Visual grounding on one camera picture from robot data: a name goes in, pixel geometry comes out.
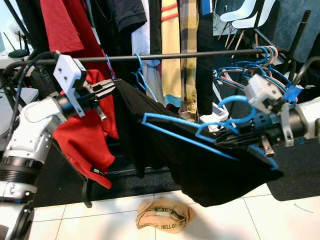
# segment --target white tile floor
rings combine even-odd
[[[136,227],[144,199],[167,197],[189,204],[197,217],[177,234]],[[266,184],[219,206],[202,207],[181,191],[40,207],[30,240],[318,240],[320,196],[278,201]]]

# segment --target black floor mat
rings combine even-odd
[[[320,152],[317,139],[275,148],[275,160],[284,177],[267,185],[279,201],[320,196]]]
[[[115,164],[110,171],[132,169],[131,164]],[[168,171],[159,170],[146,174],[144,178],[129,173],[123,177],[110,177],[112,188],[106,189],[94,182],[90,191],[90,200],[114,199],[142,194],[180,190]],[[49,151],[46,163],[41,171],[33,207],[72,204],[82,202],[82,180],[55,147]]]

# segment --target plaid shirt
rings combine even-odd
[[[195,53],[199,23],[197,0],[180,0],[179,5],[181,53]],[[197,112],[196,67],[197,58],[181,59],[181,110],[190,114]]]

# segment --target black t-shirt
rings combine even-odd
[[[147,18],[141,0],[91,0],[94,26],[101,47],[108,56],[132,55],[131,33],[146,23]],[[112,62],[117,78],[128,83],[136,79],[137,62]]]
[[[150,54],[162,54],[161,0],[149,0]]]
[[[283,175],[278,170],[271,171],[271,165],[245,150],[220,149],[239,159],[234,160],[141,124],[145,113],[178,116],[126,82],[114,83],[119,141],[123,154],[134,163],[139,177],[144,176],[145,167],[168,166],[182,192],[208,207],[232,201]],[[213,143],[195,137],[196,129],[190,126],[155,118],[148,122],[218,149]]]

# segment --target beige cap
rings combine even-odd
[[[195,216],[191,207],[171,198],[147,199],[139,206],[136,226],[138,229],[152,226],[168,233],[179,233]]]

